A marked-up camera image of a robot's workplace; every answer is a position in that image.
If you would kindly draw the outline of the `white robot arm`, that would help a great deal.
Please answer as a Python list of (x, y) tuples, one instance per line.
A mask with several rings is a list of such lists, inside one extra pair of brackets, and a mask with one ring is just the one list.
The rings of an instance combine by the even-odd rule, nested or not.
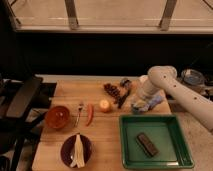
[(213, 102), (182, 85), (176, 78), (177, 71), (173, 66), (153, 66), (146, 79), (139, 83), (137, 93), (148, 101), (159, 90), (164, 90), (213, 134)]

